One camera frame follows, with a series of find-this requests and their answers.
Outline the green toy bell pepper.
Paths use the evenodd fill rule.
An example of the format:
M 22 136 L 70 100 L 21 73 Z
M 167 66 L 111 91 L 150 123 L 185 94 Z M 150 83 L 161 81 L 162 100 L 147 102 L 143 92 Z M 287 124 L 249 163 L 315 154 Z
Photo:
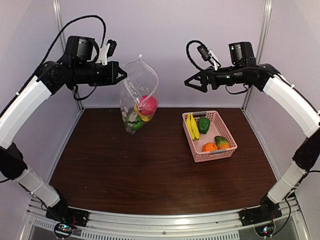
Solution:
M 201 116 L 198 120 L 198 130 L 200 134 L 206 134 L 210 128 L 211 121 L 205 116 Z

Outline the yellow toy pear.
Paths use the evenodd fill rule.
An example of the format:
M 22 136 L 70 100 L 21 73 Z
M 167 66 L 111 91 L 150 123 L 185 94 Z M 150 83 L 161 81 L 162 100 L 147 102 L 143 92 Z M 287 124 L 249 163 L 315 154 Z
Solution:
M 150 116 L 149 115 L 143 115 L 143 114 L 141 114 L 139 112 L 137 104 L 134 106 L 134 111 L 137 113 L 137 115 L 141 118 L 142 121 L 144 121 L 146 123 L 150 121 Z

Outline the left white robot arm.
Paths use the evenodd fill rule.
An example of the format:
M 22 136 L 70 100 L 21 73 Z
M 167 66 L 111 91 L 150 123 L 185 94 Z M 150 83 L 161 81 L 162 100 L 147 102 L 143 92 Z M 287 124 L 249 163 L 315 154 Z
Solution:
M 0 172 L 42 201 L 61 222 L 72 218 L 63 196 L 24 160 L 14 139 L 26 123 L 63 87 L 77 90 L 114 86 L 127 77 L 117 61 L 109 60 L 117 47 L 109 39 L 98 46 L 91 37 L 72 35 L 57 60 L 46 60 L 0 114 Z

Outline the orange toy orange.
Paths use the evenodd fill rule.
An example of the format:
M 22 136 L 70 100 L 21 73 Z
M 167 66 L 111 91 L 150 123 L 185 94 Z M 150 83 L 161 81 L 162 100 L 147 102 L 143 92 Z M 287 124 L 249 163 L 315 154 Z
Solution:
M 214 142 L 208 142 L 202 146 L 202 152 L 214 152 L 218 149 L 218 146 Z

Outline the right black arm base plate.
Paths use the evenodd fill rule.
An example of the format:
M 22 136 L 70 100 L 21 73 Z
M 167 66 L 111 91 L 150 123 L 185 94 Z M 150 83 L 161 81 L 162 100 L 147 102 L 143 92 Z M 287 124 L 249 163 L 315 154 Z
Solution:
M 254 208 L 244 208 L 238 212 L 238 215 L 242 226 L 245 227 L 263 222 L 270 222 L 275 218 L 280 218 L 282 212 L 279 206 L 272 211 L 268 211 L 267 209 L 263 209 L 262 206 L 258 206 Z

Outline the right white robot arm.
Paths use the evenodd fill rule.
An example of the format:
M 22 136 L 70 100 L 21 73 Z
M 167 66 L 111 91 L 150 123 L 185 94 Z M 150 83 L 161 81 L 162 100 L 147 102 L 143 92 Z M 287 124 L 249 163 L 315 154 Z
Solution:
M 279 70 L 268 63 L 258 64 L 250 42 L 230 43 L 228 49 L 231 66 L 223 67 L 202 41 L 189 41 L 186 55 L 198 72 L 184 84 L 203 93 L 208 87 L 212 90 L 233 85 L 254 87 L 277 103 L 305 137 L 288 168 L 253 210 L 259 220 L 266 221 L 275 215 L 279 203 L 293 193 L 320 157 L 320 112 Z

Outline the yellow toy banana bunch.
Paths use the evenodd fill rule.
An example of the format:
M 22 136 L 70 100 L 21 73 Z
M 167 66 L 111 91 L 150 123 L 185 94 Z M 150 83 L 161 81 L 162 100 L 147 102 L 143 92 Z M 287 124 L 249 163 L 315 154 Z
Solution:
M 190 113 L 187 115 L 186 125 L 192 140 L 199 140 L 200 132 L 197 126 L 197 122 L 194 119 L 193 115 Z

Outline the clear zip top bag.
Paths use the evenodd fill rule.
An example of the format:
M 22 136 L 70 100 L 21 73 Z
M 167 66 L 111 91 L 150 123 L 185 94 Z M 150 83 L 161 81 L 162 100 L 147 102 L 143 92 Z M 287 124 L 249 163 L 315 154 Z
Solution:
M 159 106 L 159 77 L 144 62 L 142 54 L 124 64 L 123 69 L 127 77 L 120 83 L 120 112 L 126 132 L 133 135 L 155 115 Z

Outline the green orange toy mango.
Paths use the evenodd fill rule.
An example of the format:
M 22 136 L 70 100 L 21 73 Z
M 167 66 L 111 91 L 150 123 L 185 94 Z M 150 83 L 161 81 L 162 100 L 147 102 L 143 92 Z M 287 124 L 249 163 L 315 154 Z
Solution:
M 230 143 L 223 136 L 219 136 L 219 135 L 215 136 L 214 141 L 219 150 L 229 149 L 231 147 Z

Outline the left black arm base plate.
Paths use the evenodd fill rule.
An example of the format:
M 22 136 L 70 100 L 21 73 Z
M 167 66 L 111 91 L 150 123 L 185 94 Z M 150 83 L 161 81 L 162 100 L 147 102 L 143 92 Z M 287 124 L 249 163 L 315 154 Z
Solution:
M 57 204 L 54 207 L 48 207 L 45 216 L 48 219 L 55 220 L 70 226 L 86 227 L 89 212 L 86 210 Z

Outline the green toy watermelon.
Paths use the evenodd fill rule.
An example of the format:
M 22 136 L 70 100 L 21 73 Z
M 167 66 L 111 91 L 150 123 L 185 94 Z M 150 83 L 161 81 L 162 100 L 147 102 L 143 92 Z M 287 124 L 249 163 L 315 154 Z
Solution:
M 144 125 L 144 121 L 136 112 L 132 112 L 130 115 L 128 115 L 125 122 L 132 130 L 138 130 Z

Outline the red toy apple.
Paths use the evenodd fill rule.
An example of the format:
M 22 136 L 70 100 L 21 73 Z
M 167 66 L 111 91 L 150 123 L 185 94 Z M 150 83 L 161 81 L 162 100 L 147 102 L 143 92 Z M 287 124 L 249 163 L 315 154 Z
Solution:
M 154 114 L 157 107 L 157 100 L 153 96 L 148 97 L 147 95 L 144 95 L 138 104 L 139 112 L 145 116 Z

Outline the pink perforated plastic basket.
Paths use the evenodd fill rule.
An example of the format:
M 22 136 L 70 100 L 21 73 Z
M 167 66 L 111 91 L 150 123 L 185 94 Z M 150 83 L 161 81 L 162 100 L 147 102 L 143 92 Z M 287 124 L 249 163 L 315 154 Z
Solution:
M 229 158 L 238 148 L 215 110 L 185 112 L 182 114 L 182 125 L 196 163 Z

